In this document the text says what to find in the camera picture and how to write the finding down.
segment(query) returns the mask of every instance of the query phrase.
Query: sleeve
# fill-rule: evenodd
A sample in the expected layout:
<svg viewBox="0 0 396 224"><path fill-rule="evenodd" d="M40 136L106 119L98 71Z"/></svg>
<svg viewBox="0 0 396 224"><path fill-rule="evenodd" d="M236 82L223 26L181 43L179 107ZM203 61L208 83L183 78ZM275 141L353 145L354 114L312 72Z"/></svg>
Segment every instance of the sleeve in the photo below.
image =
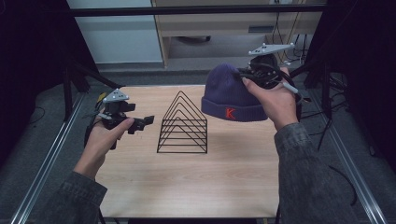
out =
<svg viewBox="0 0 396 224"><path fill-rule="evenodd" d="M282 223L359 223L301 123L275 135Z"/></svg>
<svg viewBox="0 0 396 224"><path fill-rule="evenodd" d="M94 180L73 172L49 198L35 223L97 223L106 191Z"/></svg>

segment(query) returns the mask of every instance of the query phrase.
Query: black wire rack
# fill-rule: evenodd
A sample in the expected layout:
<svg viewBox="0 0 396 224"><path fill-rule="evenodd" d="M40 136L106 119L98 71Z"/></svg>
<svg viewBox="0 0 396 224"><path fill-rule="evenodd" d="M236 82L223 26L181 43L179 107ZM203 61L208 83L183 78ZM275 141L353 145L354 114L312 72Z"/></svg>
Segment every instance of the black wire rack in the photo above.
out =
<svg viewBox="0 0 396 224"><path fill-rule="evenodd" d="M207 119L183 91L163 116L157 153L207 153Z"/></svg>

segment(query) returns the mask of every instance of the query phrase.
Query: person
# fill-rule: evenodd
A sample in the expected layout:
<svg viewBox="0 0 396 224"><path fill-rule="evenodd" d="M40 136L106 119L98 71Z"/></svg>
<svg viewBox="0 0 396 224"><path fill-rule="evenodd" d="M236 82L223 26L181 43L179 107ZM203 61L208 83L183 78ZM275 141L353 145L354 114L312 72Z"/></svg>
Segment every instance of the person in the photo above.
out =
<svg viewBox="0 0 396 224"><path fill-rule="evenodd" d="M282 223L359 223L329 167L322 162L296 116L294 94L282 85L271 90L243 78L247 90L262 103L274 123L279 156L279 207ZM107 130L93 127L74 171L52 195L36 223L97 223L106 188L94 181L116 139L133 124L126 119Z"/></svg>

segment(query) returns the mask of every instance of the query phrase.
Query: purple beanie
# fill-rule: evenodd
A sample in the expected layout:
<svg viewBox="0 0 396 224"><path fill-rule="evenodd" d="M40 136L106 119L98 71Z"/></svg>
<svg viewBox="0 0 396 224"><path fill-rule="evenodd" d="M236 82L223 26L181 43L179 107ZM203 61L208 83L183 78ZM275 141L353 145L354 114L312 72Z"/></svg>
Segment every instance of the purple beanie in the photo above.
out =
<svg viewBox="0 0 396 224"><path fill-rule="evenodd" d="M238 69L228 63L222 63L209 72L202 97L202 112L240 122L268 119L262 104L248 92L242 79L233 76L237 72Z"/></svg>

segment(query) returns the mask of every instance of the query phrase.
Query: wooden table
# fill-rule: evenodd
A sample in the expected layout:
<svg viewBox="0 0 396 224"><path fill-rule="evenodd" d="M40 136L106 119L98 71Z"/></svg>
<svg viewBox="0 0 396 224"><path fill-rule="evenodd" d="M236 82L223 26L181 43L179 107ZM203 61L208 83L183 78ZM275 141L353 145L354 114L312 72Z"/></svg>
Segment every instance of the wooden table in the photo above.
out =
<svg viewBox="0 0 396 224"><path fill-rule="evenodd" d="M205 86L126 87L129 117L154 115L125 134L96 177L108 188L105 217L274 217L278 205L276 130L270 120L207 118L207 154L157 153L166 110L183 91L198 108Z"/></svg>

